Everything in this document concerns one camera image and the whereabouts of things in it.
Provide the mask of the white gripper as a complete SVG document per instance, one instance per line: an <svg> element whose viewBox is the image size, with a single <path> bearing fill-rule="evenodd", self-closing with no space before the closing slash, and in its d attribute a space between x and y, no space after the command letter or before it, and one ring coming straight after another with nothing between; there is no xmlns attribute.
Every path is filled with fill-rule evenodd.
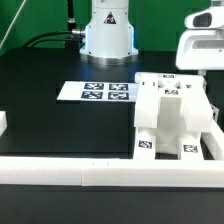
<svg viewBox="0 0 224 224"><path fill-rule="evenodd" d="M176 54L180 70L224 70L224 0L188 15Z"/></svg>

